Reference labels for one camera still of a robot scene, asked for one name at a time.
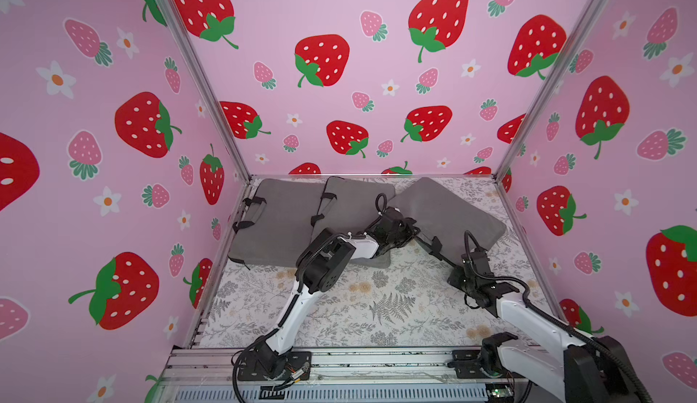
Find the grey laptop bag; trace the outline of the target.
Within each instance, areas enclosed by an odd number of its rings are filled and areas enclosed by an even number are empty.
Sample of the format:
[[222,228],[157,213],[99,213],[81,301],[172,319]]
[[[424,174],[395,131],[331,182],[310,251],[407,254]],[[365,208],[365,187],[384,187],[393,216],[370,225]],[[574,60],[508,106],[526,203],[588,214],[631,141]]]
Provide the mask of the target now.
[[295,267],[310,245],[310,219],[317,214],[323,191],[322,183],[261,181],[254,196],[243,201],[245,216],[233,225],[229,260],[246,266]]
[[384,194],[387,201],[396,195],[396,189],[389,183],[369,183],[354,181],[340,177],[330,177],[321,194],[317,214],[311,218],[313,227],[311,240],[313,243],[325,229],[332,233],[343,233],[358,241],[351,256],[350,264],[362,265],[377,269],[390,266],[390,252],[377,255],[376,246],[368,246],[368,238],[364,232],[379,218],[376,199]]
[[462,265],[464,234],[471,232],[487,250],[506,233],[506,225],[432,179],[422,178],[398,192],[388,205],[416,221],[417,243],[452,267]]

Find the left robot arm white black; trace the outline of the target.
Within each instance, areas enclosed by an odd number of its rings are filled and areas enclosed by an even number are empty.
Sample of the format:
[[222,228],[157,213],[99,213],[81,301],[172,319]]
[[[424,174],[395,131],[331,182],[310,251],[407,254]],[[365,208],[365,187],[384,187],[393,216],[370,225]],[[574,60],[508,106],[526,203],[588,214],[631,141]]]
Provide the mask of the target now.
[[237,401],[245,401],[242,380],[269,380],[270,385],[261,387],[261,391],[278,393],[308,379],[312,353],[293,347],[310,310],[334,287],[350,261],[372,260],[404,247],[419,235],[417,221],[389,206],[385,194],[377,196],[375,206],[378,217],[368,228],[357,233],[326,228],[299,256],[292,295],[275,327],[232,360],[232,388]]

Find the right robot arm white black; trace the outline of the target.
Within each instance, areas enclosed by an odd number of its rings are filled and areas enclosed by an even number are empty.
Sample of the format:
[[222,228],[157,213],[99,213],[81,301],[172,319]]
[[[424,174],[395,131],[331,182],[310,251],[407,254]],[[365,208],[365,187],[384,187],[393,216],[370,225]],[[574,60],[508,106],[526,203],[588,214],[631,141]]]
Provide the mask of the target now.
[[619,341],[596,338],[540,310],[524,281],[491,272],[488,252],[472,232],[465,232],[464,246],[457,286],[466,300],[537,343],[532,349],[510,332],[484,339],[478,364],[486,375],[516,373],[562,402],[652,401]]

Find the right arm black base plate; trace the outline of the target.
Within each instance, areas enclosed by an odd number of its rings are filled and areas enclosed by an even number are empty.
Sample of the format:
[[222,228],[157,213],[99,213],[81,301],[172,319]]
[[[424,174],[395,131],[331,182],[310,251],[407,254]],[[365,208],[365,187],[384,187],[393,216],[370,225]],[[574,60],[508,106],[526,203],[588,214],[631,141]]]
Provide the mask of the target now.
[[486,350],[453,350],[447,367],[459,379],[498,379],[503,373]]

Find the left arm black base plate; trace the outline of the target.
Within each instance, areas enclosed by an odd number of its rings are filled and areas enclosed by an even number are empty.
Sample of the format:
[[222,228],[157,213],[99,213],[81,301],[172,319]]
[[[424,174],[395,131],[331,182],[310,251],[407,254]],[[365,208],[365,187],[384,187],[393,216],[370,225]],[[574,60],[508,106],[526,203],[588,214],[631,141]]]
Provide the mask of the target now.
[[312,353],[292,350],[281,356],[273,352],[259,353],[253,350],[240,356],[237,379],[241,381],[285,380],[292,373],[301,372],[301,380],[310,377]]

